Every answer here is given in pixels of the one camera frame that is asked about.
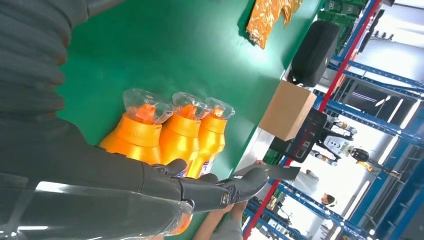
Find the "green tabletop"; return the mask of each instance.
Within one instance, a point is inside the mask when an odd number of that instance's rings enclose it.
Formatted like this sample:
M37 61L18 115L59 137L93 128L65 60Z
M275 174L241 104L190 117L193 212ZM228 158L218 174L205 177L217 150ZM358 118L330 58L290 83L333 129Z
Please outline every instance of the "green tabletop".
M60 117L98 144L124 111L122 93L142 88L171 99L175 92L211 96L235 108L226 147L212 168L220 179L237 166L280 77L322 0L304 0L283 29L280 17L265 50L245 32L254 0L128 0L78 26L62 67L67 81ZM190 239L204 218L172 239Z

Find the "plastic wrap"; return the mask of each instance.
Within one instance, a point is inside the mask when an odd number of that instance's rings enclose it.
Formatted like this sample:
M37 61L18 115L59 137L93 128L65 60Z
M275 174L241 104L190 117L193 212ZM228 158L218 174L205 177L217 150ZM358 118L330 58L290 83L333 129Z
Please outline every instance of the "plastic wrap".
M302 0L256 0L246 31L250 39L265 49L280 13L284 17L284 27L292 20L292 15L299 9Z
M174 111L171 102L139 88L126 90L123 93L123 102L129 118L144 124L162 124Z
M200 120L211 112L211 108L203 99L186 92L174 93L172 104L176 114L191 120Z
M192 207L132 191L0 173L0 239L145 240L178 234Z
M212 109L210 115L217 119L228 120L236 113L233 106L216 98L208 97L205 101L210 109Z

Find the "orange plastic bottle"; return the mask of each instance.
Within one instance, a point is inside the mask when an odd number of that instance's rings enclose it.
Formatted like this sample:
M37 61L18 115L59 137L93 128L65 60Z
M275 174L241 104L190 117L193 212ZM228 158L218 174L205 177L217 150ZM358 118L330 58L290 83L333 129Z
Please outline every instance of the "orange plastic bottle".
M161 164L184 159L189 169L199 154L200 120L211 110L202 99L185 92L175 93L172 103L174 114L163 125L159 139ZM179 177L185 177L186 173L183 171Z
M198 134L199 154L187 172L187 177L195 179L209 173L215 157L224 150L227 121L236 113L233 106L213 97L207 98L206 103L212 112L201 121Z
M172 104L156 94L136 88L126 90L123 101L126 112L100 146L110 153L124 154L150 165L159 164L162 123L173 114Z

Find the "brown cardboard box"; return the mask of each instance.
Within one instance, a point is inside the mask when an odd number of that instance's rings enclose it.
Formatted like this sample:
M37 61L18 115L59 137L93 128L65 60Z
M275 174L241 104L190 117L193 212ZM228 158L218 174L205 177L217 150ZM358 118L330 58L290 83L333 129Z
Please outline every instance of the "brown cardboard box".
M283 141L296 137L317 96L282 80L259 127Z

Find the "black case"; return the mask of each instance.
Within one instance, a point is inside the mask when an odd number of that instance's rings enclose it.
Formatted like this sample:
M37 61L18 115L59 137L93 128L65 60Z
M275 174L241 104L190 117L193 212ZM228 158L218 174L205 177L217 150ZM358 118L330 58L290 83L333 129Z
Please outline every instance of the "black case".
M292 84L315 87L334 54L339 31L340 27L331 22L312 23L294 55L287 80Z

